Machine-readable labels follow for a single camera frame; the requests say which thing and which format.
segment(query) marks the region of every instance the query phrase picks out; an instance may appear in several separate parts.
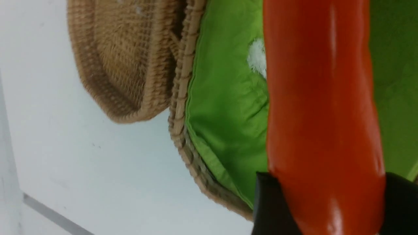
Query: white surface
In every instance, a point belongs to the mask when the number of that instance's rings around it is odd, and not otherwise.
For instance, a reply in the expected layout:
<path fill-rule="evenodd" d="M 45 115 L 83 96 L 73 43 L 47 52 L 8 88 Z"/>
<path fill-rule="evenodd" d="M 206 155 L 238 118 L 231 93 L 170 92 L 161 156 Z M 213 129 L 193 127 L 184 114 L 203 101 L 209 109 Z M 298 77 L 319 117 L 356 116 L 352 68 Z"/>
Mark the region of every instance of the white surface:
<path fill-rule="evenodd" d="M 22 204 L 22 231 L 24 235 L 71 235 L 25 204 Z"/>
<path fill-rule="evenodd" d="M 15 161 L 0 82 L 0 234 L 22 235 L 22 192 L 19 188 Z"/>
<path fill-rule="evenodd" d="M 0 0 L 0 72 L 21 189 L 95 235 L 250 234 L 203 196 L 164 112 L 110 122 L 83 90 L 64 0 Z"/>

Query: wicker basket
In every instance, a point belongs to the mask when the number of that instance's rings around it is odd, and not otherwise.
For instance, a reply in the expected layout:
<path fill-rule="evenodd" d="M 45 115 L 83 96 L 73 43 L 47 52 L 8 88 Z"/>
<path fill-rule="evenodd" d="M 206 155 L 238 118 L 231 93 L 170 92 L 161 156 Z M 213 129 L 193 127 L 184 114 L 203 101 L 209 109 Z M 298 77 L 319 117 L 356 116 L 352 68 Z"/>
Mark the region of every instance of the wicker basket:
<path fill-rule="evenodd" d="M 68 0 L 81 82 L 111 120 L 148 120 L 168 107 L 184 2 Z"/>
<path fill-rule="evenodd" d="M 199 36 L 200 21 L 206 0 L 187 0 L 186 19 L 179 43 L 176 76 L 170 105 L 169 129 L 171 138 L 203 194 L 218 204 L 252 220 L 252 210 L 238 196 L 223 187 L 213 177 L 202 157 L 190 140 L 185 122 L 185 107 L 189 81 L 192 75 L 194 52 Z"/>

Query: green cloth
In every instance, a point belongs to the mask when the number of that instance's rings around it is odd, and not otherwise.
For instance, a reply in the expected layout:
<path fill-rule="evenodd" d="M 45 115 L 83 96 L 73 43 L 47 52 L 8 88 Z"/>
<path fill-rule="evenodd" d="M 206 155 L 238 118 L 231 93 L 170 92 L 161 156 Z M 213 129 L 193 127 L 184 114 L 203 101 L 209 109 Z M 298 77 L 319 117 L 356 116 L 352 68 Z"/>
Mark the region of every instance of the green cloth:
<path fill-rule="evenodd" d="M 418 1 L 372 0 L 370 50 L 386 171 L 418 174 Z"/>
<path fill-rule="evenodd" d="M 267 171 L 268 92 L 248 48 L 263 37 L 262 0 L 209 0 L 189 85 L 186 126 L 215 178 L 254 202 L 257 171 Z"/>
<path fill-rule="evenodd" d="M 250 207 L 267 171 L 265 80 L 246 62 L 263 36 L 262 0 L 208 0 L 189 85 L 186 126 L 215 178 Z M 418 174 L 418 1 L 372 0 L 375 98 L 387 171 Z"/>

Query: bell pepper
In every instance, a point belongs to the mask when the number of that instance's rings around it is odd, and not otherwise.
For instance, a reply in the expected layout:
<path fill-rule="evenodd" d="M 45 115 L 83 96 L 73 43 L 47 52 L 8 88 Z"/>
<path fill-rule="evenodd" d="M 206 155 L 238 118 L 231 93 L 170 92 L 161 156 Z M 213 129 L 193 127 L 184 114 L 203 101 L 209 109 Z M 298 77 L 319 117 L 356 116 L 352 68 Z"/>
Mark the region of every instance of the bell pepper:
<path fill-rule="evenodd" d="M 375 235 L 385 168 L 369 0 L 264 0 L 269 172 L 304 235 Z"/>

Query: black object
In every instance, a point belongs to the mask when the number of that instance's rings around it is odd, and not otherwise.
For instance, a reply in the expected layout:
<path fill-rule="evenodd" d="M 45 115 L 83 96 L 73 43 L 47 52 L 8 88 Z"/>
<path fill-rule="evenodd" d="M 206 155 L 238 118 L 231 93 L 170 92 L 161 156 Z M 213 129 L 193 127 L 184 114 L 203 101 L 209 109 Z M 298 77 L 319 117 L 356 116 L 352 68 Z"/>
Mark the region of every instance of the black object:
<path fill-rule="evenodd" d="M 380 235 L 418 234 L 418 185 L 386 173 L 385 220 Z"/>
<path fill-rule="evenodd" d="M 257 173 L 252 235 L 302 235 L 276 178 Z"/>

